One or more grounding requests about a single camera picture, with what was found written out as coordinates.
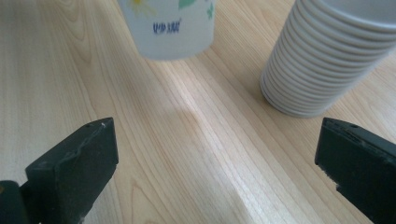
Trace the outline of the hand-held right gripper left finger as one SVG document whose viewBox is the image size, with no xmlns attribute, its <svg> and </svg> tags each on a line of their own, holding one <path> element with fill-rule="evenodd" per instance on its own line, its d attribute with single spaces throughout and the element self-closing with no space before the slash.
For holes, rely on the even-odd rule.
<svg viewBox="0 0 396 224">
<path fill-rule="evenodd" d="M 114 119 L 83 125 L 25 169 L 31 224 L 81 224 L 119 163 Z"/>
</svg>

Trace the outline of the floral print paper cup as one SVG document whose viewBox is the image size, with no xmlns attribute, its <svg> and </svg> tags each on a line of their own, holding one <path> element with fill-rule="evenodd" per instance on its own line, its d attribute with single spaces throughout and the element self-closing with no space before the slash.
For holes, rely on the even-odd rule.
<svg viewBox="0 0 396 224">
<path fill-rule="evenodd" d="M 217 0 L 118 0 L 138 52 L 170 61 L 207 49 L 214 39 Z"/>
</svg>

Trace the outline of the stack of white paper cups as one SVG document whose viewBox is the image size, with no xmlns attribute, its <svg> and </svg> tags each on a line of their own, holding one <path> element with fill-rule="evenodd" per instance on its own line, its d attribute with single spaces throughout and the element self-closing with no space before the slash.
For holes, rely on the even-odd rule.
<svg viewBox="0 0 396 224">
<path fill-rule="evenodd" d="M 396 0 L 295 0 L 264 67 L 277 110 L 312 118 L 396 49 Z"/>
</svg>

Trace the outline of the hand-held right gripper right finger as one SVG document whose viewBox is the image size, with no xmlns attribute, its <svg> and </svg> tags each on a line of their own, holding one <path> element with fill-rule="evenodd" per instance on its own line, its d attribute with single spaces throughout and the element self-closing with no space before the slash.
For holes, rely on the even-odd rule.
<svg viewBox="0 0 396 224">
<path fill-rule="evenodd" d="M 396 224 L 396 145 L 339 119 L 322 121 L 315 164 L 374 224 Z"/>
</svg>

